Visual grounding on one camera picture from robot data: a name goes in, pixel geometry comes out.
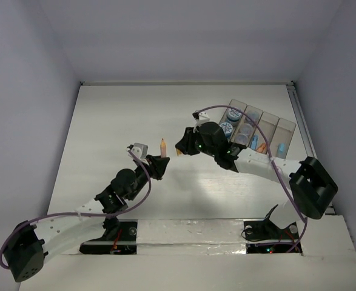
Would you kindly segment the orange marker pen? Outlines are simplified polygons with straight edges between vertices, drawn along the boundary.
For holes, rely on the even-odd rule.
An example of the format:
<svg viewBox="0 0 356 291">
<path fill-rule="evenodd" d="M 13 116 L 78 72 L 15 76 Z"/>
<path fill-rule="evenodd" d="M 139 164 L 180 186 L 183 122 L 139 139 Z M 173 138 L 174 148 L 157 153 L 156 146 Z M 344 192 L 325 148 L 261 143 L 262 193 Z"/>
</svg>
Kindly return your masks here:
<svg viewBox="0 0 356 291">
<path fill-rule="evenodd" d="M 166 142 L 163 138 L 161 139 L 161 143 L 160 143 L 160 156 L 162 158 L 167 157 L 167 146 L 166 146 Z"/>
</svg>

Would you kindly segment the blue lid round jar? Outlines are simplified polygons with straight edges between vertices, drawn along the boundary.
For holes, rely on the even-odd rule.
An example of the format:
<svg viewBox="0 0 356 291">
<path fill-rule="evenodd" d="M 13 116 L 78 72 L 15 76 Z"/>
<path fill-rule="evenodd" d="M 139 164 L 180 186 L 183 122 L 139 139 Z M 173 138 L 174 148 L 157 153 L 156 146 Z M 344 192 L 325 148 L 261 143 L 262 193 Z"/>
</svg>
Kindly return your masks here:
<svg viewBox="0 0 356 291">
<path fill-rule="evenodd" d="M 241 117 L 242 117 L 242 113 L 237 109 L 228 108 L 226 110 L 226 119 L 231 124 L 239 122 Z"/>
<path fill-rule="evenodd" d="M 233 125 L 229 122 L 222 122 L 220 124 L 221 129 L 223 130 L 226 138 L 230 138 L 233 133 Z"/>
</svg>

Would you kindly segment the clear jar of clips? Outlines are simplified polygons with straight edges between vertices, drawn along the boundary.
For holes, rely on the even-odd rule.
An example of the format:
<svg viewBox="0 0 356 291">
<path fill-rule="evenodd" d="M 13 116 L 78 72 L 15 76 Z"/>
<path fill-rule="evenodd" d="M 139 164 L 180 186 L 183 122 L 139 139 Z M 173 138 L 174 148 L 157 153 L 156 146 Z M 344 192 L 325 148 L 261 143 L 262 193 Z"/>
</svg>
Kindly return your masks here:
<svg viewBox="0 0 356 291">
<path fill-rule="evenodd" d="M 252 123 L 252 122 L 257 123 L 260 120 L 260 117 L 261 117 L 261 113 L 260 112 L 258 112 L 256 110 L 249 110 L 246 113 L 245 120 L 248 123 Z"/>
<path fill-rule="evenodd" d="M 239 133 L 246 136 L 250 136 L 253 131 L 254 127 L 249 123 L 243 123 L 239 129 Z"/>
<path fill-rule="evenodd" d="M 250 141 L 250 136 L 242 134 L 242 133 L 236 134 L 235 138 L 234 138 L 235 143 L 238 143 L 238 144 L 241 144 L 244 146 L 248 145 L 249 141 Z"/>
</svg>

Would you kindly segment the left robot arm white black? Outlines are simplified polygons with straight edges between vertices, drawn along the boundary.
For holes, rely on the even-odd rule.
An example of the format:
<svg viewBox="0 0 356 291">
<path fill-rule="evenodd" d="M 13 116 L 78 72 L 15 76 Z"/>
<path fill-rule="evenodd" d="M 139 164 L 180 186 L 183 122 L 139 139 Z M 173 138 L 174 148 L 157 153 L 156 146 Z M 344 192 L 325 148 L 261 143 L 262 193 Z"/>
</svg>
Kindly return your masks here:
<svg viewBox="0 0 356 291">
<path fill-rule="evenodd" d="M 129 152 L 136 167 L 122 169 L 97 194 L 73 209 L 50 212 L 20 222 L 0 249 L 0 266 L 17 283 L 38 272 L 55 256 L 88 240 L 116 240 L 120 215 L 139 208 L 150 196 L 152 182 L 162 180 L 170 158 Z"/>
</svg>

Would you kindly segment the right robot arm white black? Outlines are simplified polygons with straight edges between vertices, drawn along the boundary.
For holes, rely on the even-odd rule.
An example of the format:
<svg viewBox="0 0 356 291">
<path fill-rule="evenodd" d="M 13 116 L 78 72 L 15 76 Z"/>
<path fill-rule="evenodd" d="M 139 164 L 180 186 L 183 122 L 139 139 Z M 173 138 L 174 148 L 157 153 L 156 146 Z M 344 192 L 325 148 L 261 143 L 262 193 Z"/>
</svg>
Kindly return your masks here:
<svg viewBox="0 0 356 291">
<path fill-rule="evenodd" d="M 338 192 L 338 186 L 321 162 L 311 156 L 303 161 L 272 158 L 229 141 L 215 122 L 188 127 L 175 145 L 183 155 L 203 153 L 223 169 L 279 182 L 287 201 L 275 206 L 263 222 L 271 238 L 282 234 L 293 222 L 321 219 Z"/>
</svg>

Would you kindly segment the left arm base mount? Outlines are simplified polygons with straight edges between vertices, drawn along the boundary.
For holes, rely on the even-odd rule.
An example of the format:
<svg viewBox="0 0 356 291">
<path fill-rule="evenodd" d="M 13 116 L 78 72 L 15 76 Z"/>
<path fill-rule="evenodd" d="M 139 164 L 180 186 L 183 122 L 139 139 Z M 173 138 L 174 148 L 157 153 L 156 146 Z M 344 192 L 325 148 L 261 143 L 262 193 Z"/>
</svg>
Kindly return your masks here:
<svg viewBox="0 0 356 291">
<path fill-rule="evenodd" d="M 104 233 L 99 238 L 83 242 L 79 252 L 83 255 L 136 255 L 138 220 L 105 219 Z"/>
</svg>

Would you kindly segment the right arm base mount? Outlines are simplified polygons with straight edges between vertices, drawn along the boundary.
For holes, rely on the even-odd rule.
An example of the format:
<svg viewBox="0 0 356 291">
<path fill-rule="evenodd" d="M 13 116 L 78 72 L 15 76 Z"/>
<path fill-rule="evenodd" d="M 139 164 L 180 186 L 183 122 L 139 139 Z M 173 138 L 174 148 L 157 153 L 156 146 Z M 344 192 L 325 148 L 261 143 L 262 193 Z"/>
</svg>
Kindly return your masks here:
<svg viewBox="0 0 356 291">
<path fill-rule="evenodd" d="M 246 241 L 247 254 L 299 253 L 302 254 L 297 223 L 279 228 L 271 220 L 275 205 L 262 220 L 244 222 L 241 237 Z"/>
</svg>

